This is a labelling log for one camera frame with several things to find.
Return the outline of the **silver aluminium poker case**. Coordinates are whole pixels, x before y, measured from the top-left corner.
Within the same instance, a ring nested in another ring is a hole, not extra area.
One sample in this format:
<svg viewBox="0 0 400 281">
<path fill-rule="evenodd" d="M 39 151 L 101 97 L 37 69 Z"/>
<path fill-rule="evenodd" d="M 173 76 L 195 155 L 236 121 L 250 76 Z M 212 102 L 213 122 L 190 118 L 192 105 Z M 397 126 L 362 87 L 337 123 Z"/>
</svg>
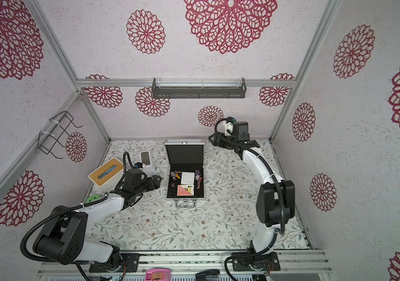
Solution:
<svg viewBox="0 0 400 281">
<path fill-rule="evenodd" d="M 195 208 L 205 200 L 204 143 L 169 140 L 165 147 L 170 164 L 167 199 L 176 209 Z"/>
</svg>

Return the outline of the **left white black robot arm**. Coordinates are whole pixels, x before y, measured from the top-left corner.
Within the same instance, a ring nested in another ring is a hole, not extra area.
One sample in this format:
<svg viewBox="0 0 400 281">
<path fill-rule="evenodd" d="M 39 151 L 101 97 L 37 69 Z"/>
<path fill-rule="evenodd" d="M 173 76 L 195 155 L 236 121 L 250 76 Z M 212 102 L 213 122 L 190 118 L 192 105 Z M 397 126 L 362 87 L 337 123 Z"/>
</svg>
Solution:
<svg viewBox="0 0 400 281">
<path fill-rule="evenodd" d="M 54 208 L 49 217 L 26 232 L 20 242 L 22 255 L 38 262 L 62 265 L 94 262 L 109 270 L 118 269 L 123 262 L 119 247 L 86 240 L 86 229 L 104 217 L 133 207 L 145 193 L 160 188 L 162 178 L 147 175 L 141 167 L 137 162 L 123 169 L 114 189 L 98 200 Z"/>
</svg>

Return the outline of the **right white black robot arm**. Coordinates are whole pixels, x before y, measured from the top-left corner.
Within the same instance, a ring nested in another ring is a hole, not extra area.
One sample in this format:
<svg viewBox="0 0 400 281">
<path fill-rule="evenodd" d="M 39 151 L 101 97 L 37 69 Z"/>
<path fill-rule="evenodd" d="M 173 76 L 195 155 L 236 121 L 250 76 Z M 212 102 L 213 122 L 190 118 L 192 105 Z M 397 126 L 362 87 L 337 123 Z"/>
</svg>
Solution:
<svg viewBox="0 0 400 281">
<path fill-rule="evenodd" d="M 250 139 L 247 122 L 222 118 L 208 137 L 213 146 L 233 150 L 250 168 L 259 184 L 256 213 L 260 221 L 256 237 L 247 254 L 233 255 L 234 262 L 250 261 L 267 254 L 277 237 L 285 234 L 289 219 L 295 216 L 295 185 L 284 180 L 264 157 L 260 145 Z"/>
</svg>

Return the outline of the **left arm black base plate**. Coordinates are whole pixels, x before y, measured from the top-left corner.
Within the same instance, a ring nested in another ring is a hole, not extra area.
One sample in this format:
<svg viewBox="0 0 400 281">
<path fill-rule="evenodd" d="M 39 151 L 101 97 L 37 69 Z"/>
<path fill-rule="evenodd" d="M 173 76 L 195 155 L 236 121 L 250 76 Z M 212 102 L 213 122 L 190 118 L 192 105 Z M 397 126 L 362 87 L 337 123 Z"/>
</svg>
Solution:
<svg viewBox="0 0 400 281">
<path fill-rule="evenodd" d="M 105 263 L 92 262 L 89 267 L 90 273 L 118 273 L 137 271 L 140 255 L 136 253 L 113 254 Z"/>
</svg>

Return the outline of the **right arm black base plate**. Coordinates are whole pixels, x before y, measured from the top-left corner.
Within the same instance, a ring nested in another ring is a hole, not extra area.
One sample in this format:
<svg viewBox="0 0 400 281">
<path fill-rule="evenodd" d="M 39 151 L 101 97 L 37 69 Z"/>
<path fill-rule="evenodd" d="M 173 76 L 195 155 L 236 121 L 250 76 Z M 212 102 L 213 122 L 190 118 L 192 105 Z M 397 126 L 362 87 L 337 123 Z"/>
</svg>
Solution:
<svg viewBox="0 0 400 281">
<path fill-rule="evenodd" d="M 232 266 L 233 270 L 237 272 L 271 272 L 281 269 L 278 256 L 275 252 L 258 256 L 234 252 L 232 254 Z"/>
</svg>

